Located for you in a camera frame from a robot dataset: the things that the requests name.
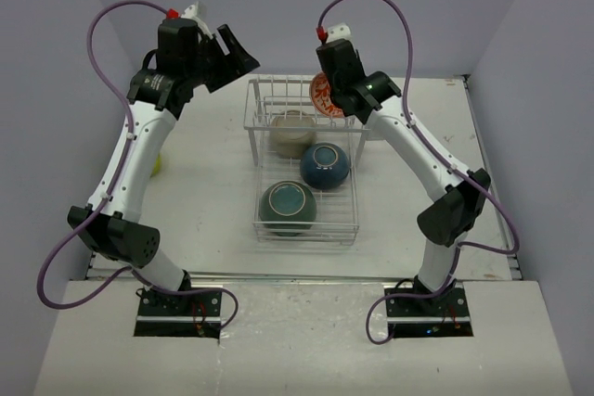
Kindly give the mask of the white orange patterned bowl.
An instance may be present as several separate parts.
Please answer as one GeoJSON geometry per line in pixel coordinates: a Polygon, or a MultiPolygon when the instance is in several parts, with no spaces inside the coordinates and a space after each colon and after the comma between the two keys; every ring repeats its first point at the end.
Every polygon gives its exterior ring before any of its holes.
{"type": "Polygon", "coordinates": [[[330,99],[330,85],[326,75],[319,72],[310,82],[309,96],[315,109],[330,118],[343,118],[340,108],[335,106],[330,99]]]}

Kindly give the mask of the yellow bowl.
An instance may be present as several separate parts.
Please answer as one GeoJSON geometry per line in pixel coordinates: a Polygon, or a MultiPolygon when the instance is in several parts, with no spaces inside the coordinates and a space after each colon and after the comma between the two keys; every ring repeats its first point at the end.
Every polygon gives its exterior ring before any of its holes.
{"type": "Polygon", "coordinates": [[[155,160],[150,177],[155,177],[161,171],[161,166],[162,166],[162,156],[161,156],[161,154],[159,154],[155,160]]]}

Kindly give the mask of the blue bowl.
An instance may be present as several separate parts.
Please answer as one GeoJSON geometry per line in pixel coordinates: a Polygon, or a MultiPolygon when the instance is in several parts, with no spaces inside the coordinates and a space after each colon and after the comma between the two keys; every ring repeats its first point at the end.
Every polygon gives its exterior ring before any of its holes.
{"type": "Polygon", "coordinates": [[[349,172],[348,155],[332,143],[314,144],[301,157],[300,175],[314,189],[336,189],[344,183],[349,172]]]}

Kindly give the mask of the dark green bowl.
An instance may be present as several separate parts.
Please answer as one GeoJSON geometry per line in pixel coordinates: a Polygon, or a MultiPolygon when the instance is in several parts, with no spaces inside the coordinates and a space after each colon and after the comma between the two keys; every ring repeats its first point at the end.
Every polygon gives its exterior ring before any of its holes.
{"type": "Polygon", "coordinates": [[[277,236],[298,236],[309,230],[317,216],[311,190],[296,181],[272,184],[259,202],[260,221],[277,236]]]}

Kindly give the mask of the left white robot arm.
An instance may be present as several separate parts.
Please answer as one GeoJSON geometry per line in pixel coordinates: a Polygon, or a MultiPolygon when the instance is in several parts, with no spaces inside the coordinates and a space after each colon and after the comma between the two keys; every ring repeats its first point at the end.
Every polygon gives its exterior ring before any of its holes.
{"type": "Polygon", "coordinates": [[[90,250],[131,267],[162,290],[164,309],[181,315],[193,302],[187,274],[161,251],[159,230],[140,222],[149,179],[195,89],[213,93],[260,63],[225,24],[210,35],[195,19],[165,19],[157,37],[130,82],[125,123],[102,182],[84,207],[71,207],[67,221],[90,250]]]}

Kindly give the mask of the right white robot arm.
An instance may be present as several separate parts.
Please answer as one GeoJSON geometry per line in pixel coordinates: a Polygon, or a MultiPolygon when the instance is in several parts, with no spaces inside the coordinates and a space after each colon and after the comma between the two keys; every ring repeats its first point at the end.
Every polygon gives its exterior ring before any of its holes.
{"type": "Polygon", "coordinates": [[[329,81],[332,103],[388,142],[432,201],[417,216],[426,244],[413,294],[416,308],[434,315],[447,303],[445,290],[454,280],[459,258],[457,244],[483,211],[485,197],[471,181],[488,188],[491,178],[483,168],[469,170],[436,140],[427,148],[413,130],[420,123],[406,117],[400,88],[382,71],[367,75],[349,40],[329,40],[316,55],[329,81]]]}

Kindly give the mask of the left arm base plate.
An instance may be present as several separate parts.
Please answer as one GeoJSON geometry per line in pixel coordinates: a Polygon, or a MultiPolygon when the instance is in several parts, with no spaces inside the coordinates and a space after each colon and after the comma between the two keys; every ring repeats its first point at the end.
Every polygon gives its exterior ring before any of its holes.
{"type": "Polygon", "coordinates": [[[135,337],[220,339],[220,291],[178,297],[139,288],[136,295],[135,337]]]}

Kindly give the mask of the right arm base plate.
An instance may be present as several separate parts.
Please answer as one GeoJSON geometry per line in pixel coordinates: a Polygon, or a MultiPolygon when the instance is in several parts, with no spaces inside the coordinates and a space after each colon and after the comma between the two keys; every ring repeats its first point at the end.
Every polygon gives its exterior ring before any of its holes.
{"type": "Polygon", "coordinates": [[[466,338],[473,336],[462,284],[432,300],[388,299],[387,327],[393,339],[466,338]]]}

